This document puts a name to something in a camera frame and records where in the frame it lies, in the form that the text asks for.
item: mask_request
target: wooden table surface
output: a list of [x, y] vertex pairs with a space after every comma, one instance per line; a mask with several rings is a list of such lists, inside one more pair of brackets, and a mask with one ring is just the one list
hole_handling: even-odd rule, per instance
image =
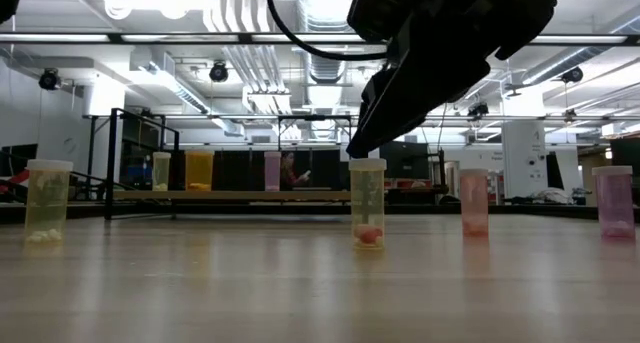
[[0, 342], [639, 342], [634, 244], [591, 221], [388, 217], [70, 221], [63, 247], [0, 227]]

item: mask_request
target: ceiling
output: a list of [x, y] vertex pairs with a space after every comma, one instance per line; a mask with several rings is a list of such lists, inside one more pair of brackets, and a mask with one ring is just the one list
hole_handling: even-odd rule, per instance
[[[189, 2], [203, 0], [186, 0]], [[297, 4], [295, 0], [276, 0], [277, 8], [289, 27], [298, 24]], [[556, 14], [544, 33], [607, 33], [611, 24], [620, 17], [640, 16], [640, 0], [559, 0]], [[111, 19], [105, 13], [104, 0], [22, 0], [15, 17], [0, 26], [0, 31], [43, 31], [43, 32], [206, 32], [201, 9], [190, 10], [181, 19], [165, 18], [158, 10], [133, 10], [122, 20]], [[105, 67], [110, 72], [124, 78], [130, 87], [127, 93], [127, 104], [151, 107], [154, 111], [166, 114], [181, 114], [187, 110], [181, 100], [170, 90], [144, 81], [144, 72], [131, 67], [132, 46], [16, 46], [14, 58], [25, 66], [42, 68], [35, 65], [34, 57], [69, 57], [90, 58], [97, 62], [98, 68], [83, 67], [83, 71], [74, 69], [61, 70], [68, 73], [66, 79], [90, 82], [92, 76]], [[378, 47], [352, 47], [351, 51], [362, 52], [379, 49]], [[209, 70], [216, 60], [228, 57], [221, 46], [155, 46], [154, 52], [168, 53], [176, 63], [176, 76], [186, 85], [203, 97], [208, 104], [215, 106], [221, 113], [247, 113], [242, 104], [243, 84], [234, 67], [228, 64], [229, 79], [225, 83], [212, 83], [208, 77]], [[503, 97], [508, 91], [505, 84], [515, 83], [527, 70], [553, 59], [565, 51], [561, 47], [526, 47], [516, 53], [510, 60], [502, 62], [489, 59], [492, 73], [472, 89], [476, 94], [468, 100], [450, 105], [446, 115], [465, 114], [466, 109], [477, 101], [486, 101], [492, 114], [500, 114]], [[305, 58], [299, 49], [293, 46], [276, 46], [278, 66], [286, 87], [291, 93], [291, 107], [313, 109], [313, 102], [308, 96], [308, 77], [305, 74]], [[567, 107], [594, 98], [606, 98], [612, 92], [640, 82], [640, 64], [634, 60], [640, 57], [638, 48], [611, 49], [580, 65], [584, 71], [581, 83], [565, 85], [561, 82], [548, 81], [536, 89], [542, 94], [544, 109], [547, 114], [562, 113]], [[360, 94], [368, 78], [378, 68], [379, 62], [348, 63], [346, 74], [339, 86], [342, 88], [339, 104], [335, 113], [357, 114]], [[640, 93], [633, 93], [610, 99], [594, 105], [585, 111], [588, 115], [611, 114], [612, 112], [634, 113], [633, 108], [640, 108]], [[443, 107], [432, 112], [434, 116], [443, 114]], [[593, 122], [584, 127], [596, 128], [601, 123]]]

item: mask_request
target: clear plastic cup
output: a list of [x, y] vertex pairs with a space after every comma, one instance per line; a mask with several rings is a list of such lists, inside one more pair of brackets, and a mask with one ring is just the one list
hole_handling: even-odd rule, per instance
[[185, 152], [186, 173], [185, 188], [188, 191], [211, 191], [213, 180], [213, 152], [187, 151]]
[[351, 234], [358, 249], [384, 248], [384, 159], [354, 159], [351, 172]]
[[264, 153], [264, 190], [278, 192], [280, 190], [280, 152]]
[[73, 163], [35, 159], [27, 162], [27, 169], [25, 240], [29, 244], [61, 243]]
[[466, 236], [489, 234], [489, 191], [486, 169], [460, 170], [462, 229]]
[[171, 153], [153, 153], [153, 190], [166, 192], [169, 190], [169, 170], [171, 169]]
[[592, 170], [596, 180], [598, 218], [602, 237], [635, 239], [630, 166], [598, 167]]

